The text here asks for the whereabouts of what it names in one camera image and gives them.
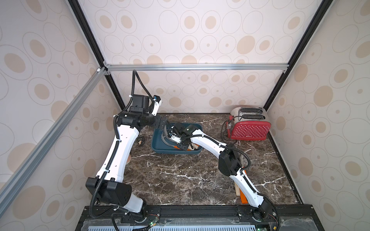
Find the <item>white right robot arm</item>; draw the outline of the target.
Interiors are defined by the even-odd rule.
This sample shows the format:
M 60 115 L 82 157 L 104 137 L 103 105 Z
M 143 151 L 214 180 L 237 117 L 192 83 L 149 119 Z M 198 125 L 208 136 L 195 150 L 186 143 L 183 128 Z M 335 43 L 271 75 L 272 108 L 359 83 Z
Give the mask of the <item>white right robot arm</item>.
M 233 144 L 220 142 L 198 129 L 194 125 L 185 126 L 182 123 L 171 125 L 167 122 L 162 129 L 166 138 L 175 142 L 178 149 L 187 150 L 189 147 L 200 146 L 218 158 L 219 171 L 232 179 L 239 187 L 251 207 L 254 220 L 261 222 L 265 218 L 272 218 L 275 230 L 280 228 L 280 217 L 276 206 L 268 196 L 260 193 L 246 174 L 251 161 L 246 153 Z

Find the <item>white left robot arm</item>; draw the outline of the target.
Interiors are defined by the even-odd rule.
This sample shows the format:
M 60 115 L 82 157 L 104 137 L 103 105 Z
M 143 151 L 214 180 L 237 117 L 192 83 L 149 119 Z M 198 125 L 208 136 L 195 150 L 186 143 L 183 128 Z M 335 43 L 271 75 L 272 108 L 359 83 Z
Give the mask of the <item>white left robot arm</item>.
M 92 218 L 101 215 L 95 213 L 97 201 L 111 204 L 113 208 L 126 212 L 142 212 L 144 201 L 132 192 L 132 187 L 124 184 L 124 171 L 131 149 L 139 136 L 140 131 L 146 127 L 157 128 L 161 117 L 157 115 L 161 106 L 161 97 L 135 94 L 135 83 L 139 82 L 145 88 L 136 70 L 132 74 L 132 89 L 130 101 L 126 108 L 113 116 L 113 129 L 115 138 L 103 165 L 94 178 L 88 178 L 86 188 L 92 195 L 89 214 Z

